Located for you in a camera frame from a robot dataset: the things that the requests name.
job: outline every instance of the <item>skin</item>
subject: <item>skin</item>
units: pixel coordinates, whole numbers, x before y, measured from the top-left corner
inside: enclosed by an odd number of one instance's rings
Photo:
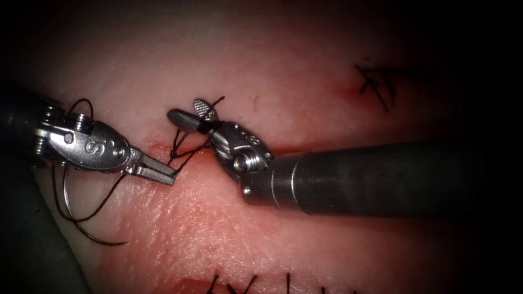
[[[422,38],[422,29],[400,24],[409,14],[351,4],[207,2],[63,11],[55,18],[59,25],[18,43],[17,79],[66,108],[89,98],[95,119],[164,162],[176,132],[166,113],[192,111],[196,97],[226,96],[216,106],[220,118],[244,125],[276,155],[469,131],[466,92],[451,61]],[[394,105],[381,84],[385,112],[370,90],[359,93],[365,80],[356,64],[416,67],[429,78],[420,78],[419,93],[393,76]],[[190,136],[181,150],[204,139]],[[118,176],[72,171],[75,216],[90,213]],[[285,293],[287,273],[291,293],[321,293],[322,286],[327,293],[456,292],[470,287],[476,266],[467,224],[311,217],[248,206],[209,150],[172,187],[127,177],[83,223],[101,239],[129,241],[120,247],[95,244],[61,219],[49,170],[35,170],[35,178],[100,293],[206,293],[216,275],[213,293],[230,293],[227,284],[243,292],[255,274],[248,293]]]

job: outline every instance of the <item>serrated grasper tip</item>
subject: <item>serrated grasper tip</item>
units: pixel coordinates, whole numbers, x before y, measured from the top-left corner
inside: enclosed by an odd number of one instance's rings
[[[199,117],[204,118],[206,121],[218,120],[218,114],[212,108],[212,105],[201,98],[194,100],[194,110]]]

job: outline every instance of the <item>screw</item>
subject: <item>screw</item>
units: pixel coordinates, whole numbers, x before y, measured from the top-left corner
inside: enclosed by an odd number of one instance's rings
[[[116,149],[113,150],[113,156],[116,157],[116,158],[120,158],[122,157],[123,155],[125,154],[125,151],[124,149],[118,147]]]
[[[64,136],[64,142],[65,142],[66,144],[71,144],[72,141],[73,141],[73,137],[72,137],[72,135],[69,134],[69,133],[68,133],[68,134],[65,134],[65,136]]]

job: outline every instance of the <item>black suture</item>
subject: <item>black suture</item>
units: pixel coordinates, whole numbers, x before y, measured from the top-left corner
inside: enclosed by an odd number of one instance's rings
[[[230,294],[236,294],[236,291],[234,291],[234,288],[230,284],[227,284],[227,290],[229,290]]]
[[[287,273],[287,294],[290,294],[290,273]]]
[[[373,77],[370,77],[368,74],[377,73],[381,76],[383,79],[383,82],[385,84],[385,87],[387,88],[387,91],[389,93],[389,96],[391,98],[391,105],[394,106],[396,104],[396,98],[398,96],[396,89],[394,87],[394,84],[392,83],[391,76],[392,75],[400,75],[405,78],[407,78],[410,83],[416,88],[418,94],[422,92],[421,87],[416,82],[415,77],[419,77],[420,73],[417,70],[413,69],[390,69],[390,68],[370,68],[370,69],[362,69],[358,65],[355,65],[356,69],[361,73],[361,75],[364,77],[365,82],[363,86],[360,89],[360,94],[365,92],[367,89],[367,86],[370,86],[372,88],[372,91],[376,94],[376,97],[380,100],[381,104],[383,105],[383,108],[385,109],[385,112],[388,112],[388,107],[385,101],[383,100],[383,97],[381,97],[377,87],[378,82]]]
[[[64,217],[66,218],[67,220],[71,220],[71,219],[74,219],[74,218],[71,218],[69,215],[66,216],[64,214],[64,212],[62,211],[62,208],[60,207],[60,204],[58,202],[58,193],[56,191],[56,163],[53,162],[52,164],[52,167],[51,167],[51,173],[52,173],[52,181],[53,181],[53,192],[54,192],[54,202],[56,203],[56,207],[59,211],[59,213]],[[78,229],[78,231],[80,231],[80,233],[82,233],[85,237],[89,238],[90,240],[98,243],[98,244],[101,244],[101,245],[105,245],[105,246],[119,246],[119,245],[123,245],[125,243],[127,243],[127,241],[125,242],[108,242],[108,241],[104,241],[104,240],[101,240],[101,239],[98,239],[96,238],[95,236],[91,235],[89,232],[87,232],[83,227],[81,227],[78,222],[72,220],[71,221],[72,223],[74,223],[75,227]]]
[[[58,212],[60,213],[60,215],[65,218],[66,220],[70,221],[70,222],[74,222],[74,223],[82,223],[82,222],[85,222],[85,221],[88,221],[90,220],[92,217],[94,217],[96,214],[98,214],[98,212],[103,208],[103,206],[105,205],[105,203],[109,200],[109,197],[111,197],[111,195],[113,194],[114,190],[116,189],[117,185],[126,177],[127,175],[121,175],[117,180],[116,182],[114,183],[114,185],[111,187],[111,189],[109,190],[109,193],[107,193],[107,196],[105,196],[105,198],[102,200],[102,202],[100,203],[100,205],[98,205],[98,207],[93,211],[93,213],[91,213],[89,216],[86,216],[84,218],[72,218],[72,217],[68,217],[67,215],[65,215],[64,211],[62,210],[62,208],[60,207],[60,204],[58,202],[58,195],[57,195],[57,191],[56,191],[56,181],[53,177],[53,186],[54,186],[54,200],[55,200],[55,203],[56,203],[56,208],[58,210]]]
[[[204,121],[205,120],[205,117],[211,112],[214,110],[214,107],[220,102],[222,101],[223,99],[225,99],[225,96],[221,96],[220,98],[218,98],[215,102],[213,102],[211,104],[211,107],[204,113],[204,115],[202,116],[201,118],[201,121]],[[209,148],[209,142],[211,141],[211,137],[209,136],[207,138],[207,140],[205,140],[205,142],[200,145],[199,147],[191,150],[191,151],[188,151],[188,152],[185,152],[183,154],[178,154],[178,148],[180,148],[180,145],[182,144],[182,142],[187,138],[188,136],[188,133],[185,132],[184,135],[182,136],[182,138],[180,138],[180,140],[178,140],[178,137],[180,135],[180,129],[178,129],[176,131],[176,136],[174,136],[174,142],[173,142],[173,150],[171,150],[171,157],[169,159],[169,161],[167,162],[167,165],[171,165],[171,163],[173,162],[174,159],[176,158],[180,158],[180,157],[183,157],[183,156],[186,156],[186,155],[189,155],[185,160],[184,162],[176,169],[176,171],[174,172],[174,174],[178,174],[181,172],[181,170],[183,169],[183,167],[189,162],[189,160],[198,152],[200,151],[201,149],[203,148]]]
[[[245,288],[245,290],[242,292],[242,294],[247,294],[247,292],[249,291],[249,289],[252,286],[252,283],[254,283],[254,280],[256,280],[257,277],[258,277],[258,275],[256,275],[256,274],[254,275],[254,277],[252,277],[251,281],[247,285],[247,288]],[[230,294],[236,294],[236,291],[230,284],[227,284],[227,290],[229,290]]]
[[[254,283],[254,281],[256,280],[257,277],[258,277],[257,274],[255,274],[252,277],[251,281],[249,282],[249,285],[247,286],[247,288],[245,288],[245,291],[243,291],[242,294],[247,294],[247,292],[249,291],[249,289],[251,288],[252,284]],[[205,294],[214,294],[212,292],[212,290],[214,289],[214,285],[216,284],[217,279],[218,279],[218,275],[215,275],[214,279],[212,280],[210,288],[207,290],[207,292]],[[287,294],[290,294],[290,273],[287,273],[286,280],[287,280]],[[229,294],[236,294],[236,290],[234,290],[234,288],[230,284],[227,284],[227,290],[229,291]],[[321,294],[326,294],[326,290],[325,290],[324,286],[321,287]],[[352,294],[358,294],[358,292],[356,290],[354,290],[352,292]]]
[[[212,290],[214,289],[214,284],[216,283],[216,280],[218,279],[218,275],[214,276],[214,279],[212,280],[211,287],[207,290],[205,294],[214,294]]]
[[[82,99],[79,99],[77,100],[72,106],[71,108],[69,109],[68,111],[68,114],[72,113],[72,111],[75,109],[76,106],[78,106],[78,104],[80,104],[81,102],[86,102],[88,105],[89,105],[89,110],[90,110],[90,117],[92,119],[94,119],[94,108],[93,108],[93,104],[91,103],[91,101],[89,101],[89,99],[86,99],[86,98],[82,98]],[[65,187],[65,173],[66,171],[64,170],[64,176],[63,176],[63,179],[62,179],[62,186]],[[105,205],[105,203],[107,202],[107,200],[109,199],[109,197],[113,194],[114,192],[114,189],[116,188],[116,185],[118,185],[118,183],[120,183],[120,181],[123,179],[123,176],[120,177],[116,184],[113,185],[113,187],[111,188],[111,190],[109,191],[108,195],[105,197],[105,199],[101,202],[101,204],[96,208],[96,210],[91,213],[89,216],[87,217],[84,217],[84,218],[80,218],[80,219],[76,219],[76,218],[73,218],[71,214],[69,215],[66,215],[63,211],[62,211],[62,208],[60,207],[60,203],[58,201],[58,192],[57,192],[57,185],[56,185],[56,164],[53,162],[52,164],[52,168],[51,168],[51,178],[52,178],[52,181],[53,181],[53,193],[54,193],[54,202],[56,204],[56,208],[58,210],[58,212],[60,213],[60,215],[70,221],[70,222],[73,222],[75,227],[78,229],[78,231],[80,231],[85,237],[89,238],[90,240],[98,243],[98,244],[101,244],[101,245],[106,245],[106,246],[119,246],[119,245],[123,245],[127,242],[107,242],[107,241],[103,241],[103,240],[100,240],[96,237],[94,237],[93,235],[91,235],[90,233],[88,233],[83,227],[81,227],[78,223],[79,222],[85,222],[89,219],[91,219],[92,217],[94,217],[101,209],[102,207]]]
[[[380,100],[381,102],[381,105],[383,105],[383,108],[385,109],[385,112],[388,113],[388,107],[387,107],[387,104],[385,104],[385,101],[383,100],[383,98],[381,97],[380,95],[380,92],[378,91],[378,82],[373,79],[372,77],[369,77],[367,75],[367,73],[362,70],[359,66],[356,65],[356,69],[363,75],[363,77],[365,78],[365,83],[363,84],[363,86],[361,87],[360,89],[360,94],[363,94],[363,92],[367,89],[367,86],[369,85],[371,88],[372,88],[372,91],[376,94],[376,97],[378,97],[378,99]]]
[[[250,289],[251,286],[252,286],[252,283],[254,283],[254,280],[256,280],[257,277],[258,277],[257,274],[255,274],[254,277],[252,277],[251,281],[250,281],[249,284],[247,285],[247,288],[245,288],[245,291],[243,292],[243,294],[247,294],[247,291],[249,291],[249,289]]]
[[[71,106],[71,108],[69,109],[69,112],[67,112],[67,114],[71,114],[71,112],[75,109],[75,107],[78,106],[78,104],[80,104],[82,102],[86,102],[87,104],[89,104],[89,109],[90,109],[90,112],[91,112],[91,116],[90,117],[91,117],[91,119],[94,120],[93,104],[87,98],[81,98],[81,99],[76,100],[76,102]]]

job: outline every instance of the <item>gray shaft tip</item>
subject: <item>gray shaft tip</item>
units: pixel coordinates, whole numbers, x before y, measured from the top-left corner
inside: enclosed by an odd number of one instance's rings
[[[250,205],[299,209],[293,189],[293,174],[302,154],[287,154],[274,159],[266,171],[245,173],[240,192]]]

